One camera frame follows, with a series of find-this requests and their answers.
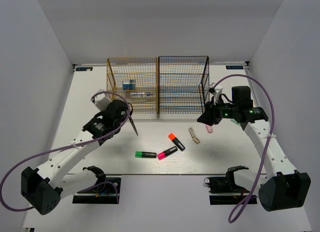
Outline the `pink eraser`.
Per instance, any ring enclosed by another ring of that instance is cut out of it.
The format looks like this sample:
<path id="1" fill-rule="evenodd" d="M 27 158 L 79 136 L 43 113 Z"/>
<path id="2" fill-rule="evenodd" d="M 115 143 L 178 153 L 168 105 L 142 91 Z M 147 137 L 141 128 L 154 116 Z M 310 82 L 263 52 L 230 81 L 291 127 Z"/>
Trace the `pink eraser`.
<path id="1" fill-rule="evenodd" d="M 207 130 L 207 132 L 210 134 L 210 133 L 213 133 L 213 128 L 212 128 L 212 126 L 209 126 L 209 125 L 206 125 L 205 126 L 206 127 L 206 130 Z"/>

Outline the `black handled scissors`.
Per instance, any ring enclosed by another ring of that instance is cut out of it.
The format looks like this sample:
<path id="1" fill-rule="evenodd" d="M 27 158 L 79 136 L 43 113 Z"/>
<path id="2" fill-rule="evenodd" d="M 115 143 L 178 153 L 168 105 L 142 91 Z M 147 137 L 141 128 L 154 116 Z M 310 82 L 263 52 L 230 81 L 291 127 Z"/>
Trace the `black handled scissors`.
<path id="1" fill-rule="evenodd" d="M 132 119 L 133 111 L 134 111 L 133 108 L 131 108 L 128 119 L 129 119 L 129 122 L 130 122 L 135 134 L 138 136 L 139 134 L 138 134 L 137 128 L 136 128 L 135 123 L 134 123 L 134 121 Z"/>

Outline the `blue tape dispenser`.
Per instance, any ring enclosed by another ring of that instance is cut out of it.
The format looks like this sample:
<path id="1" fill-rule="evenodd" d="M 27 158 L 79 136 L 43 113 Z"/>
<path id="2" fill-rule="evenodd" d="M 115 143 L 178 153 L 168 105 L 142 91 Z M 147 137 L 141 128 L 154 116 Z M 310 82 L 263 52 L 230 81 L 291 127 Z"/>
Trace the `blue tape dispenser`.
<path id="1" fill-rule="evenodd" d="M 136 80 L 130 79 L 122 82 L 122 89 L 133 91 L 136 90 Z"/>

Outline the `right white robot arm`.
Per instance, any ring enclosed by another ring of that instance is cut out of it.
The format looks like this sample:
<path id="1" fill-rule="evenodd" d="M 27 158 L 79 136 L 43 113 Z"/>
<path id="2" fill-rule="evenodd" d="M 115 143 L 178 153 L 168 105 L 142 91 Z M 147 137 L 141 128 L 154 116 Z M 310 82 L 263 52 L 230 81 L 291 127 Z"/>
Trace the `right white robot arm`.
<path id="1" fill-rule="evenodd" d="M 262 207 L 268 212 L 302 207 L 311 179 L 289 161 L 270 131 L 271 124 L 265 111 L 254 107 L 251 89 L 248 86 L 232 87 L 232 100 L 228 103 L 222 99 L 221 86 L 211 85 L 208 90 L 213 97 L 197 121 L 212 126 L 222 119 L 234 119 L 240 124 L 263 159 L 266 178 L 259 179 L 253 193 Z"/>

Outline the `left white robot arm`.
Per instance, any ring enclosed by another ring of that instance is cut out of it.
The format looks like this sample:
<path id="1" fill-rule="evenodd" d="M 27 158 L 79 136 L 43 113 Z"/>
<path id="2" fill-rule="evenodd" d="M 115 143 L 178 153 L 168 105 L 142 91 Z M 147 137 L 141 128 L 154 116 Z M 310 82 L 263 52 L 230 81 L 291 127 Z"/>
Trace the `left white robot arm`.
<path id="1" fill-rule="evenodd" d="M 58 152 L 47 162 L 21 174 L 22 196 L 41 214 L 50 213 L 61 199 L 77 192 L 105 188 L 106 175 L 96 166 L 84 167 L 80 173 L 69 171 L 89 153 L 120 131 L 120 125 L 130 113 L 121 100 L 112 101 L 106 109 L 86 123 L 71 143 L 71 148 Z"/>

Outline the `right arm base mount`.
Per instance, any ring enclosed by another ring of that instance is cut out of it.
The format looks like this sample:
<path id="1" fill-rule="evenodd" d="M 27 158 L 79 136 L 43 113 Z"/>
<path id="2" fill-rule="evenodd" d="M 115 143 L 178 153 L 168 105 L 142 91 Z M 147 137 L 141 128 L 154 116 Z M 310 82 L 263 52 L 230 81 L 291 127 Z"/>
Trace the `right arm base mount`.
<path id="1" fill-rule="evenodd" d="M 226 177 L 206 177 L 203 183 L 209 188 L 209 204 L 212 206 L 237 205 L 249 194 L 243 187 L 231 187 Z"/>

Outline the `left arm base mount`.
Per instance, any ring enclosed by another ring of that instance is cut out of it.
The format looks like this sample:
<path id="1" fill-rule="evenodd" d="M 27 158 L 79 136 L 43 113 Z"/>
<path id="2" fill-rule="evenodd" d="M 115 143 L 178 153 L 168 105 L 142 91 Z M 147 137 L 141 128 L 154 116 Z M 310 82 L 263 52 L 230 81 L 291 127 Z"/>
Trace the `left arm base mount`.
<path id="1" fill-rule="evenodd" d="M 73 204 L 116 205 L 120 202 L 121 177 L 106 177 L 107 183 L 73 195 Z"/>

